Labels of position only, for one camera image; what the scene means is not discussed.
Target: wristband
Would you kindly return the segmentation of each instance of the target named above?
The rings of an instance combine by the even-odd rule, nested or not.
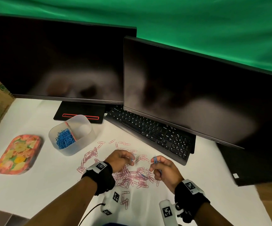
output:
[[[96,182],[97,190],[95,196],[98,196],[114,188],[115,180],[112,176],[112,172],[113,169],[109,163],[97,162],[86,169],[81,179],[87,176]]]
[[[180,214],[185,223],[190,223],[203,203],[210,203],[205,193],[189,179],[180,182],[175,188],[175,203],[184,212]]]

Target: plastic container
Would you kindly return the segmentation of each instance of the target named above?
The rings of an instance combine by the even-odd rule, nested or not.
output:
[[[33,166],[41,145],[39,136],[15,137],[0,158],[0,174],[20,175],[28,171]]]
[[[56,138],[59,132],[68,128],[66,122],[69,125],[70,131],[72,132],[76,141],[66,148],[59,149]],[[92,125],[84,115],[76,115],[73,118],[70,118],[69,120],[53,127],[49,131],[48,137],[54,148],[65,156],[74,155],[96,139],[96,135],[92,128]]]

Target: black keyboard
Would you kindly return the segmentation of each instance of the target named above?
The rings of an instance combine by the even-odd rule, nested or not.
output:
[[[195,135],[127,112],[122,105],[115,106],[105,119],[182,165],[194,153]]]

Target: floor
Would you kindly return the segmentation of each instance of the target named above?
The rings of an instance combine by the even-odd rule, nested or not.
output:
[[[0,226],[23,226],[29,219],[0,211]]]

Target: green backdrop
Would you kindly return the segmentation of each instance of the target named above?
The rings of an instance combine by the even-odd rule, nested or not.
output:
[[[0,0],[0,13],[137,27],[137,37],[272,70],[272,0]]]

